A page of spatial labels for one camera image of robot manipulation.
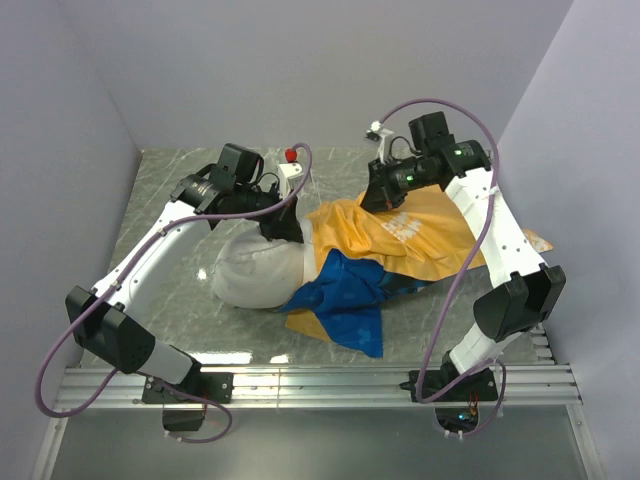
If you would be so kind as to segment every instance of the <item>gray marble tabletop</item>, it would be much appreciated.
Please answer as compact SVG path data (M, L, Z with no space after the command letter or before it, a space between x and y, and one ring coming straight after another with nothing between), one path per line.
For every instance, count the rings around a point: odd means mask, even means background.
M257 148L266 161L265 171L283 161L284 148ZM157 219L169 193L186 175L216 162L220 149L147 149L143 152L129 205L125 213L111 268L136 245ZM302 190L298 216L322 202L355 198L367 185L367 162L372 148L314 148L311 181ZM222 245L250 228L252 222L225 221L201 241L167 278L144 318L136 319L161 340L197 354L207 363L399 363L418 362L436 322L451 279L437 282L418 294L387 302L382 307L384 358L366 355L333 343L306 337L285 328L283 313L245 310L220 302L212 293L210 278ZM449 311L436 345L434 360L455 346L473 324L472 304L490 290L485 268L468 272ZM523 335L505 351L510 363L535 363L532 339ZM102 363L90 354L85 366Z

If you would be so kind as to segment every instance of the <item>gray wall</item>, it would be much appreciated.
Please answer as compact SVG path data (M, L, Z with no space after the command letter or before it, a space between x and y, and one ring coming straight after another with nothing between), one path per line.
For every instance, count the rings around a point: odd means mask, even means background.
M196 147L359 145L420 96L499 136L571 0L60 2L137 144Z
M60 7L0 2L0 476L28 478L46 417L36 370L68 325L64 297L107 268L137 150ZM47 376L51 401L71 343Z
M576 0L500 142L522 224L567 286L549 321L612 479L640 475L637 0Z

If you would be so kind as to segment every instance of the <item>purple hose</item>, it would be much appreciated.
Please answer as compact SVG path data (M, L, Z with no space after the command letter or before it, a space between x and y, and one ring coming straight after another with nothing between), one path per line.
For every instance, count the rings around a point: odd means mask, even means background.
M491 145L491 149L493 151L494 154L494 158L493 158L493 174L491 176L491 187L495 187L498 184L498 171L500 168L500 154L498 152L498 145L495 141L495 139L493 138L493 135L491 135L491 132L489 131L489 129L487 128L487 126L482 123L482 121L476 117L473 113L471 113L469 110L456 105L455 103L452 102L448 102L446 100L440 100L437 98L418 98L416 100L411 100L408 102L405 102L403 104L398 105L397 107L395 107L393 110L391 110L390 112L388 112L386 115L384 115L381 119L380 119L380 123L384 124L384 122L386 122L389 117L391 117L391 115L393 115L394 113L398 112L399 110L402 110L405 107L409 107L411 105L416 105L419 103L435 103L438 105L444 105L446 107L449 108L453 108L454 110L457 110L458 112L464 114L466 117L470 118L478 127L480 127L480 130L482 130L482 133L485 134L485 136L487 137L487 139L489 140L489 144ZM442 395L444 395L446 392L448 392L451 388L453 388L454 386L456 386L460 381L462 381L463 379L465 379L466 377L468 377L469 375L472 375L473 373L476 373L480 370L482 370L483 368L485 368L486 366L488 366L489 364L493 363L493 360L487 360L485 362L482 362L480 365L477 365L469 370L467 370L466 372L463 372L462 374L460 374L460 376L458 376L455 380L453 380L451 383L449 383L446 387L444 387L442 390L434 393L433 395L431 395L428 398L422 398L422 386L424 384L424 377L427 373L427 367L429 366L429 360L431 359L431 355L433 354L433 350L436 346L436 341L438 340L438 335L440 335L440 330L442 329L442 325L444 324L444 319L447 316L447 312L449 311L449 308L451 307L451 303L453 302L453 298L456 294L456 291L458 290L458 287L460 286L460 283L462 282L462 279L465 275L465 273L467 272L467 269L469 268L469 265L471 264L471 262L473 261L473 258L476 256L476 254L478 253L478 251L480 250L480 245L482 245L482 242L484 241L485 237L487 236L487 232L489 231L489 227L491 226L491 220L493 219L493 207L494 207L494 203L495 203L495 197L494 194L491 194L489 196L489 202L488 202L488 206L487 206L487 217L484 221L484 225L482 227L482 230L480 231L480 235L478 235L478 239L476 240L476 243L473 245L473 248L471 249L471 251L469 252L469 255L467 256L467 258L465 259L464 263L462 264L462 266L460 267L460 270L458 271L458 273L456 274L455 278L453 279L453 283L451 284L451 287L449 287L449 291L447 292L447 296L445 298L444 301L444 305L442 306L442 310L440 310L440 314L438 315L438 321L436 322L436 326L435 329L433 331L433 334L431 335L431 339L429 340L429 345L427 347L427 351L425 352L424 355L424 360L422 362L422 367L420 367L420 373L418 375L418 381L416 382L416 398L420 403L423 404L427 404L430 402L433 402L434 400L437 400L438 398L440 398ZM495 409L493 411L493 413L491 414L491 416L479 427L477 427L475 430L468 432L465 434L466 435L471 435L475 432L478 432L479 430L482 430L491 420L493 420L493 418L496 416L498 410L500 409L500 405L502 404L503 400L504 400L504 391L505 391L505 386L506 386L506 378L507 378L507 369L506 366L504 365L504 363L500 360L496 360L497 363L500 364L500 366L502 367L502 390L500 392L500 396L498 397L498 402L496 403Z
M230 219L237 219L237 218L259 217L261 215L266 215L268 213L274 212L274 211L284 207L287 203L289 203L300 192L300 190L302 190L302 187L307 182L307 179L309 178L309 175L311 174L311 163L312 163L311 149L309 148L309 145L307 145L306 143L296 143L293 147L291 147L292 150L297 150L298 148L304 149L304 151L307 153L307 168L305 169L304 174L302 175L302 180L300 181L300 183L291 191L291 193L286 198L284 198L280 202L278 202L275 205L272 205L272 206L270 206L268 208L264 208L262 210L256 210L254 212L233 213L233 214L224 214L224 215L217 215L217 214L216 215L213 215L213 214L212 215L194 215L192 217L185 217L185 218L181 218L180 220L177 220L175 222L169 223L167 226L165 226L162 229L162 231L164 233L167 233L171 229L173 229L173 228L175 228L175 227L177 227L179 225L182 225L182 224L185 224L185 223L189 223L189 222L195 222L195 221L198 221L198 220L230 220ZM149 239L140 247L140 249L136 252L136 254L131 258L131 261L129 261L129 263L122 269L122 272L120 273L120 275L116 279L116 281L118 283L124 282L124 280L127 278L127 276L131 273L131 270L133 270L133 268L140 261L140 259L143 257L143 255L161 237L162 237L162 234L160 234L159 232L155 233L154 235L149 237ZM95 401L96 398L98 398L98 396L106 388L106 386L109 383L109 381L117 373L118 370L117 369L113 369L111 371L111 373L109 373L109 375L107 375L107 377L104 379L102 384L100 384L98 389L95 391L95 393L93 395L91 395L91 397L89 399L87 399L82 405L80 405L78 407L75 407L75 408L72 408L72 409L70 409L70 410L68 410L66 412L56 412L56 411L50 409L44 403L44 399L42 398L42 381L43 381L44 375L45 375L45 373L47 371L47 367L49 366L49 363L51 363L51 359L53 358L53 356L56 354L58 349L62 346L64 341L73 333L73 331L76 328L78 328L78 326L80 326L80 324L82 324L82 322L84 322L87 319L87 317L89 315L91 315L91 313L96 308L98 308L100 306L100 304L102 302L108 300L109 297L111 297L111 295L113 295L115 290L116 290L115 287L111 286L100 297L98 297L96 299L96 301L93 302L93 304L91 304L91 306L89 308L87 308L84 312L82 312L82 314L77 319L75 319L73 321L73 323L71 323L71 325L69 325L67 327L67 329L62 333L62 335L60 335L58 340L56 340L56 342L53 344L51 349L45 355L45 358L42 361L42 365L40 365L40 368L38 370L38 374L36 376L36 384L35 384L35 391L34 391L34 398L35 398L36 406L45 415L47 415L49 417L52 417L52 418L66 418L66 417L72 417L74 415L77 415L78 413L80 413L83 410L85 410L89 405L91 405ZM208 438L208 439L202 439L202 440L182 439L182 441L187 442L187 443L212 442L214 440L217 440L217 439L221 438L222 436L224 436L229 431L229 429L231 428L232 417L231 417L231 412L229 412L229 410L227 410L225 407L223 407L222 405L220 405L220 404L218 404L216 402L213 402L211 400L207 400L205 398L194 397L192 395L188 395L186 393L179 392L178 390L175 390L173 387L171 387L170 385L168 385L166 383L165 383L165 386L168 387L167 388L168 390L172 391L176 395L180 395L180 396L182 396L184 398L187 398L187 399L195 401L195 402L206 403L208 405L213 405L214 407L222 410L227 415L227 417L229 418L228 425L225 427L225 429L220 434L216 435L215 437L211 437L211 438Z

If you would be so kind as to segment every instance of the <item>purple cable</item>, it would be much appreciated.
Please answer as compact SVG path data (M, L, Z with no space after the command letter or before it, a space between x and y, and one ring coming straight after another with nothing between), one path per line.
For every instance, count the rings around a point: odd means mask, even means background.
M309 148L309 145L307 145L306 143L296 143L293 147L291 147L292 150L297 150L298 148L304 149L304 151L307 153L307 168L305 169L304 174L302 175L302 180L300 181L300 183L291 191L291 193L286 198L282 199L280 202L276 203L275 205L272 205L272 206L270 206L268 208L263 208L262 210L256 210L254 212L232 213L232 214L224 214L224 215L222 215L222 214L194 215L192 217L185 217L185 218L181 218L179 220L176 220L175 222L171 222L171 223L169 223L167 226L165 226L162 229L162 232L163 232L162 234L157 232L154 235L152 235L151 237L149 237L149 239L140 247L140 249L131 258L131 261L129 261L129 263L122 269L122 272L120 273L120 275L116 279L116 282L118 282L120 284L122 282L124 282L124 280L127 278L127 276L131 273L131 270L133 270L135 265L140 261L140 259L149 250L149 248L156 241L158 241L158 239L161 238L164 234L166 234L171 229L173 229L173 228L175 228L175 227L177 227L179 225L183 225L183 224L189 223L189 222L195 222L195 221L198 221L198 220L231 220L231 219L238 219L238 218L259 217L261 215L266 215L268 213L274 212L274 211L284 207L285 205L287 205L300 192L300 190L302 190L302 187L307 182L307 179L309 178L309 175L311 174L311 163L312 163L311 148ZM40 365L40 368L38 370L38 374L36 376L36 384L35 384L35 390L34 390L34 398L35 398L36 406L45 415L47 415L49 417L52 417L52 418L66 418L66 417L72 417L74 415L77 415L78 413L80 413L83 410L85 410L89 405L91 405L95 401L96 398L98 398L98 396L106 388L106 386L109 383L109 381L117 373L118 370L117 369L113 369L109 373L109 375L107 375L107 377L104 379L104 381L100 384L100 386L94 392L94 394L91 395L91 397L89 397L82 405L79 405L78 407L72 408L72 409L70 409L70 410L68 410L66 412L56 412L56 411L50 409L45 404L44 399L42 398L42 381L43 381L44 375L45 375L45 373L47 371L47 367L49 366L49 363L51 363L51 359L53 358L53 356L60 349L62 344L65 342L65 340L74 332L74 330L76 328L78 328L80 326L80 324L82 324L82 322L84 322L87 319L87 317L89 315L91 315L91 313L93 313L95 311L95 309L100 306L100 304L102 302L105 302L106 300L108 300L109 297L111 297L111 295L113 295L115 291L116 291L116 287L115 286L111 286L100 297L98 297L96 299L96 301L93 302L93 304L91 304L91 306L89 308L87 308L84 312L82 312L82 314L80 314L80 316L77 319L75 319L71 323L71 325L69 325L67 327L67 329L62 333L62 335L60 335L58 340L56 340L56 342L53 344L51 349L45 355L45 358L42 361L42 365ZM184 398L187 398L189 400L192 400L192 401L195 401L195 402L199 402L199 403L206 403L208 405L212 405L212 406L222 410L229 417L229 424L227 425L227 427L222 431L222 433L216 435L215 437L211 437L209 439L202 439L202 440L183 439L184 442L187 442L187 443L212 442L214 440L217 440L218 438L221 438L231 428L231 422L232 422L231 412L229 412L229 410L227 410L222 405L220 405L220 404L218 404L216 402L213 402L211 400L208 400L206 398L199 398L199 397L195 397L195 396L192 396L192 395L188 395L186 393L182 393L182 392L180 392L178 390L173 389L172 387L168 388L168 390L172 391L172 393L174 393L176 395L180 395L180 396L182 396Z
M457 110L458 112L462 113L463 115L465 115L466 117L468 117L469 119L471 119L478 127L480 127L480 130L482 130L482 133L485 134L485 136L487 137L487 140L489 140L489 144L491 145L491 149L493 150L494 153L494 158L493 158L493 174L491 176L491 187L495 187L498 184L498 171L500 168L500 154L498 152L498 145L495 141L495 139L493 138L493 135L491 135L491 132L489 131L489 129L487 128L487 126L482 123L482 121L476 117L473 113L471 113L469 110L467 110L466 108L463 108L459 105L456 105L455 103L446 101L446 100L440 100L437 98L418 98L415 100L410 100L408 102L402 103L400 105L398 105L397 107L395 107L394 109L392 109L390 112L388 112L386 115L384 115L379 121L381 124L384 124L384 122L386 122L389 117L391 117L391 115L393 115L394 113L398 112L399 110L402 110L405 107L409 107L411 105L416 105L419 103L435 103L438 105L444 105L446 107L452 108L454 110ZM482 242L484 241L485 237L487 236L487 232L489 231L489 227L491 226L491 220L493 219L493 207L495 204L495 194L491 194L489 195L489 202L488 202L488 206L487 206L487 217L484 221L484 225L482 227L482 230L480 231L480 235L478 235L478 239L476 240L476 243L473 245L473 248L471 249L471 251L469 252L469 255L467 256L467 258L465 259L464 263L462 264L462 266L460 267L460 270L458 271L458 273L456 274L455 278L453 279L453 283L451 284L451 287L449 287L449 291L447 292L447 296L445 298L444 301L444 305L442 306L442 310L440 310L440 314L438 315L438 321L436 322L436 326L435 329L433 331L433 335L431 336L431 339L429 341L429 345L427 347L427 351L425 352L424 355L424 360L422 362L422 367L420 367L420 373L418 375L418 381L416 382L416 398L418 400L418 402L423 403L423 404L427 404L430 402L433 402L434 400L437 400L438 398L440 398L442 395L444 395L446 392L448 392L449 390L451 390L454 386L456 386L459 382L461 382L463 379L465 379L466 377L468 377L469 375L472 375L473 373L476 373L480 370L482 370L483 368L487 367L489 364L493 363L493 360L487 360L485 362L482 362L479 365L476 365L475 367L467 370L466 372L463 372L462 374L460 374L455 380L453 380L451 383L449 383L447 386L445 386L442 390L434 393L433 395L429 396L428 398L422 398L422 386L424 384L424 377L427 373L427 367L429 366L429 360L431 358L431 355L433 354L433 350L436 346L436 340L438 339L438 335L440 335L440 330L442 329L442 325L444 324L444 320L447 316L447 312L449 311L449 308L451 307L451 303L453 302L453 298L456 294L456 291L458 290L458 287L460 286L460 283L462 282L462 279L465 275L465 273L467 272L467 269L469 268L469 265L471 264L471 262L473 261L473 258L476 256L476 254L478 253L478 251L480 250L480 245L482 245ZM506 386L506 378L507 378L507 369L506 366L504 365L504 363L501 360L496 359L496 363L500 364L500 366L502 367L502 390L500 392L500 395L498 397L498 401L496 403L496 406L494 408L493 413L491 414L491 416L479 427L477 427L476 429L474 429L471 432L467 432L466 434L464 434L465 436L467 435L471 435L475 432L478 432L480 430L482 430L491 420L493 420L493 418L496 416L498 410L500 409L500 405L502 404L503 400L504 400L504 391L505 391L505 386Z

